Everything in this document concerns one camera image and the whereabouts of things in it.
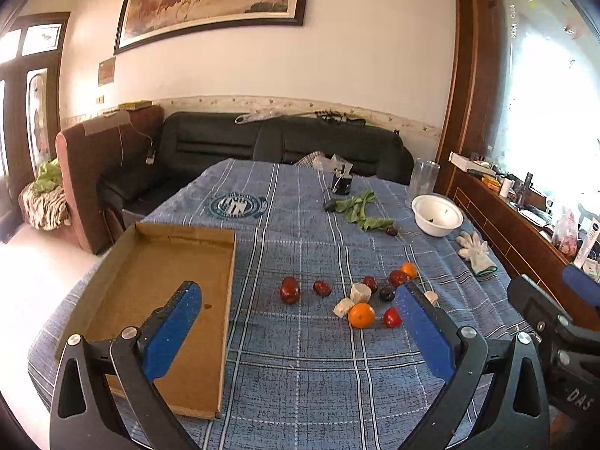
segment white bowl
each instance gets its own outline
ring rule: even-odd
[[[432,237],[445,237],[463,224],[462,211],[443,196],[417,196],[413,199],[412,210],[417,226]]]

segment white floor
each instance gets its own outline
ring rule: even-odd
[[[44,321],[97,257],[22,226],[0,243],[0,392],[41,450],[49,449],[50,416],[27,373],[27,353]]]

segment plaid tablecloth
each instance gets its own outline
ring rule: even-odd
[[[200,448],[398,448],[443,382],[431,375],[404,327],[387,329],[376,321],[356,330],[334,316],[335,304],[365,275],[383,282],[411,261],[419,267],[419,284],[440,296],[440,306],[457,324],[498,337],[526,326],[506,300],[509,278],[500,263],[495,259],[498,272],[475,279],[456,253],[455,235],[433,238],[419,230],[403,205],[405,186],[363,177],[352,184],[352,194],[374,190],[369,216],[393,218],[400,227],[398,237],[389,237],[325,213],[330,184],[330,174],[313,169],[230,159],[207,169],[146,218],[233,228],[237,234],[223,417],[181,418]],[[266,198],[266,210],[261,216],[215,216],[215,200],[232,192],[259,202]],[[226,212],[244,210],[229,200],[223,205]],[[473,230],[468,220],[462,228]],[[57,340],[92,273],[62,301],[31,347],[29,373],[47,406]],[[278,296],[287,275],[296,276],[302,290],[292,306]],[[316,279],[331,284],[331,296],[314,293]],[[379,317],[390,306],[379,296],[371,303]],[[489,383],[482,379],[453,443],[469,434]],[[118,404],[131,435],[147,444],[128,405]]]

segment glove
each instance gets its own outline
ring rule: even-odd
[[[458,255],[471,262],[471,269],[473,269],[475,277],[490,274],[498,270],[498,267],[488,255],[487,241],[482,243],[479,233],[476,231],[472,235],[462,231],[456,237],[456,243],[462,247],[458,251]]]

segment orange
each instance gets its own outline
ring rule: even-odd
[[[419,271],[416,270],[416,265],[412,262],[407,262],[400,267],[400,271],[404,272],[409,278],[416,279],[419,277]]]
[[[375,320],[375,310],[369,303],[358,303],[348,311],[348,321],[354,328],[366,328]]]

